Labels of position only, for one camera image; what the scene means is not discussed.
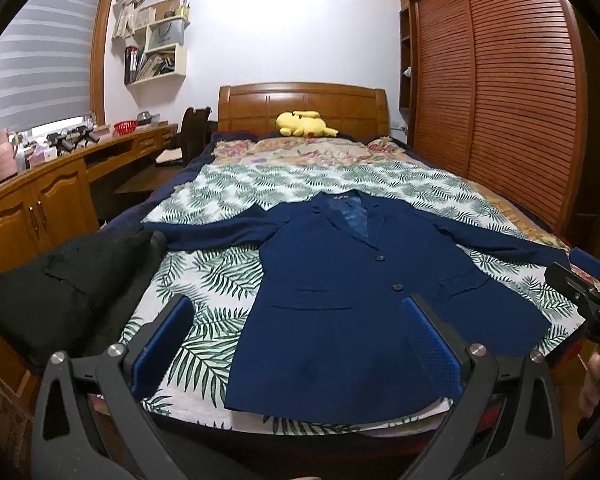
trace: blazer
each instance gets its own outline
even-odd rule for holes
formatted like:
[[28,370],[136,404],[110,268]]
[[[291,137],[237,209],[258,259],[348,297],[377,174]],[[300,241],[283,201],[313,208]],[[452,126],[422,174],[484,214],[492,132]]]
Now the blazer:
[[[350,199],[359,210],[338,202]],[[323,424],[391,420],[441,396],[404,329],[402,301],[412,294],[494,354],[523,356],[546,333],[550,323],[532,303],[456,244],[503,260],[568,264],[563,250],[358,190],[268,211],[253,205],[211,224],[145,227],[162,231],[173,251],[259,245],[264,276],[224,405]]]

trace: pink thermos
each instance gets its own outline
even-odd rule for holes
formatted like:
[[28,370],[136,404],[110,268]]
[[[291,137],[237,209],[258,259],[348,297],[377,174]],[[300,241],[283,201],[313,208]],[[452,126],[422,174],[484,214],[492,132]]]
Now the pink thermos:
[[9,142],[9,131],[0,130],[0,182],[18,173],[16,152]]

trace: cabinet handle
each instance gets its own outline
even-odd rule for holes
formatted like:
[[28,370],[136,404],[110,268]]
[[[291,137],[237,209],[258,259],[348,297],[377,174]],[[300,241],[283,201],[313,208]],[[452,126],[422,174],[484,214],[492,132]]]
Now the cabinet handle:
[[42,207],[42,202],[38,200],[38,209],[40,209],[40,216],[42,217],[42,227],[46,229],[46,216],[45,210]]
[[40,234],[38,234],[38,221],[36,220],[36,214],[33,212],[33,208],[29,206],[29,214],[31,215],[31,223],[33,224],[33,229],[36,232],[36,237],[40,238]]

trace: wooden headboard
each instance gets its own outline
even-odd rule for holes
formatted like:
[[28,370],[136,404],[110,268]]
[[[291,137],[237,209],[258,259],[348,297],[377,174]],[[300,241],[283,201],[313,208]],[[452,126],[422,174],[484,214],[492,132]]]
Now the wooden headboard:
[[389,135],[386,93],[378,88],[331,83],[257,83],[222,86],[218,131],[276,131],[282,112],[316,110],[327,126],[361,142]]

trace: bed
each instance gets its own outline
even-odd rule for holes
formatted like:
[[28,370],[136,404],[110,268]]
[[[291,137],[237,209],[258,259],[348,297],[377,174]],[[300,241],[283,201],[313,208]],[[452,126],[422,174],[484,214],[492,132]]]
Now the bed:
[[[315,109],[343,135],[336,139],[272,134],[283,111]],[[316,192],[361,189],[400,198],[416,208],[566,248],[514,204],[479,184],[430,167],[407,146],[388,137],[383,90],[321,83],[266,83],[222,87],[219,130],[205,153],[172,182],[113,224],[144,219],[200,224],[229,218],[253,203],[306,200]],[[578,336],[583,319],[544,284],[544,269],[513,265],[465,250],[485,273],[526,297],[552,322],[538,348],[554,360]],[[257,250],[169,252],[120,340],[128,341],[176,293],[196,306],[196,320],[160,390],[143,401],[158,416],[237,432],[325,436],[426,434],[450,403],[441,399],[418,413],[377,424],[308,424],[224,409],[231,359],[262,276]]]

